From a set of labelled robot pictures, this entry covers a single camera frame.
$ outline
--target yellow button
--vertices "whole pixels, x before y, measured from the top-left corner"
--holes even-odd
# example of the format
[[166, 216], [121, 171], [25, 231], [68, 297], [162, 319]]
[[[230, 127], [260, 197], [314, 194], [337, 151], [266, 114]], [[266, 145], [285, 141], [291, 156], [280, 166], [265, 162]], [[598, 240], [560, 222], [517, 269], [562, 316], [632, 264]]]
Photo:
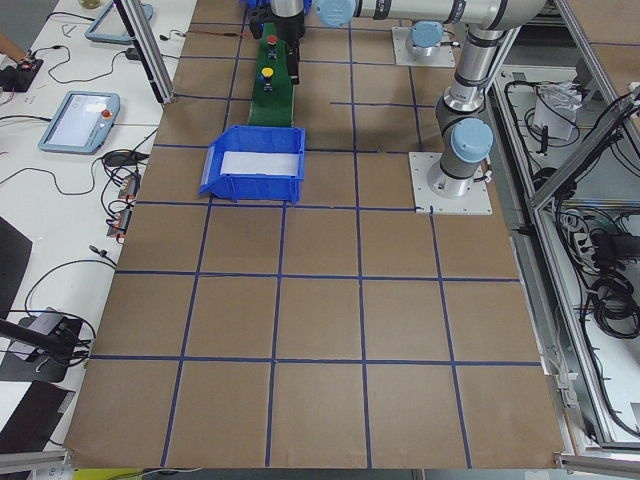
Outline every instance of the yellow button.
[[261, 73], [262, 73], [262, 76], [263, 76], [264, 78], [271, 78], [271, 77], [273, 77], [273, 73], [274, 73], [274, 72], [273, 72], [273, 68], [271, 68], [271, 67], [264, 67], [264, 68], [262, 69], [262, 72], [261, 72]]

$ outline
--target green strip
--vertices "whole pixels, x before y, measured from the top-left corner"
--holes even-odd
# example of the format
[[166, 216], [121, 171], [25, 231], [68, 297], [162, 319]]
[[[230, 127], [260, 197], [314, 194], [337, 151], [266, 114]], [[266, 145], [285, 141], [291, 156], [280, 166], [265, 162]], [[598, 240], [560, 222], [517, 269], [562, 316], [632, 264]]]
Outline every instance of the green strip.
[[[293, 121], [293, 85], [287, 73], [284, 42], [278, 41], [277, 58], [275, 60], [268, 58], [267, 37], [275, 34], [275, 26], [272, 23], [265, 24], [262, 40], [260, 40], [248, 125], [290, 127]], [[272, 92], [264, 91], [261, 74], [264, 67], [271, 67], [275, 72], [271, 81]]]

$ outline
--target blue framed tablet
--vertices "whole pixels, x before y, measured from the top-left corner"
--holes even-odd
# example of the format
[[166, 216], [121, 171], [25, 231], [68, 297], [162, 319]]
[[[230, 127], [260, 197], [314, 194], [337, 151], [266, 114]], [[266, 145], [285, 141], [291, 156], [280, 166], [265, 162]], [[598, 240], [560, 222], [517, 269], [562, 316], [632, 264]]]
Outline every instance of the blue framed tablet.
[[94, 153], [106, 140], [119, 111], [120, 97], [115, 93], [69, 92], [38, 148], [45, 152]]
[[[147, 20], [153, 16], [153, 6], [148, 3], [142, 4]], [[98, 18], [89, 26], [84, 36], [93, 42], [117, 43], [120, 45], [131, 44], [131, 37], [122, 23], [118, 9], [113, 4], [113, 0], [102, 10]]]

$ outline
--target white mounting plate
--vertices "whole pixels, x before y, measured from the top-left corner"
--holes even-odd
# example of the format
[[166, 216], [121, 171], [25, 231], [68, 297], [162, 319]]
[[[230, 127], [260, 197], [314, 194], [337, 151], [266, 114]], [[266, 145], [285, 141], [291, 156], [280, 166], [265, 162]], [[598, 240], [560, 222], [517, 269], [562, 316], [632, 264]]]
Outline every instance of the white mounting plate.
[[[436, 52], [429, 57], [416, 57], [409, 53], [406, 41], [410, 30], [411, 27], [393, 27], [391, 29], [393, 36], [393, 49], [396, 54], [396, 65], [438, 68], [453, 68], [456, 66], [456, 60], [453, 57], [453, 50], [449, 46], [439, 47]], [[442, 41], [450, 41], [447, 33], [443, 34]]]
[[[432, 165], [440, 161], [441, 153], [410, 152], [411, 182], [413, 183], [413, 199], [417, 213], [436, 215], [491, 215], [491, 200], [485, 182], [474, 183], [471, 191], [463, 198], [449, 200], [436, 194], [427, 184], [427, 173]], [[476, 177], [483, 175], [478, 167]]]

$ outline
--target person's arm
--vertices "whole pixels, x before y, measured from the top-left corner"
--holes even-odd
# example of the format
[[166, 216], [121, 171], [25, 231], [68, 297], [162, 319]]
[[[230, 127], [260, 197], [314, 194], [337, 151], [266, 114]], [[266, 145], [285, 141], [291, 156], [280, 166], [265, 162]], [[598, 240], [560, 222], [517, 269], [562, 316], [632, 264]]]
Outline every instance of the person's arm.
[[3, 33], [0, 33], [0, 53], [4, 53], [16, 63], [21, 62], [27, 56], [24, 50], [13, 43], [9, 37]]

